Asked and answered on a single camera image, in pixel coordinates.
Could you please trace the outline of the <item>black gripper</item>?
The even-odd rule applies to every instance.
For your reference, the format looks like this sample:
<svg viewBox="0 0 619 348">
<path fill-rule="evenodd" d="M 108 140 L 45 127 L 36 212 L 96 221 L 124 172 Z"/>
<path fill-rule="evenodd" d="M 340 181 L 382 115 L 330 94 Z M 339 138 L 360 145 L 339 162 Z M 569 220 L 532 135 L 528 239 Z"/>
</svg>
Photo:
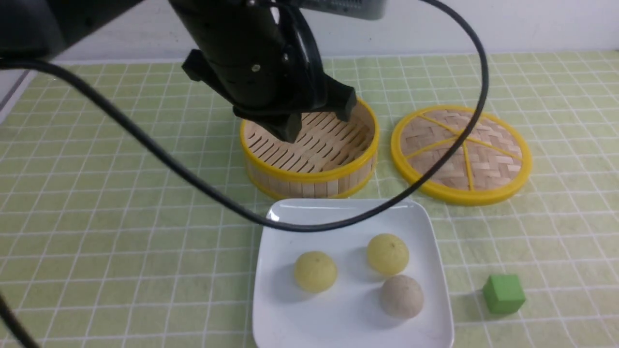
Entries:
<svg viewBox="0 0 619 348">
<path fill-rule="evenodd" d="M 302 114 L 333 112 L 349 122 L 353 87 L 326 77 L 298 0 L 172 0 L 197 44 L 183 71 L 230 102 L 242 117 L 264 116 L 264 129 L 294 143 Z"/>
</svg>

